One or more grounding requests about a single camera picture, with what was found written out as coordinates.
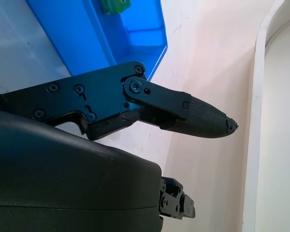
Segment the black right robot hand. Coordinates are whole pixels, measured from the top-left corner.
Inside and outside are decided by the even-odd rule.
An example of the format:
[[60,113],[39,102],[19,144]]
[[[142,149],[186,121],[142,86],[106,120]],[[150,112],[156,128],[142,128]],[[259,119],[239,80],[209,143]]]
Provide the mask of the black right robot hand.
[[159,232],[194,218],[158,164],[98,139],[137,121],[202,138],[237,123],[127,62],[0,94],[0,232]]

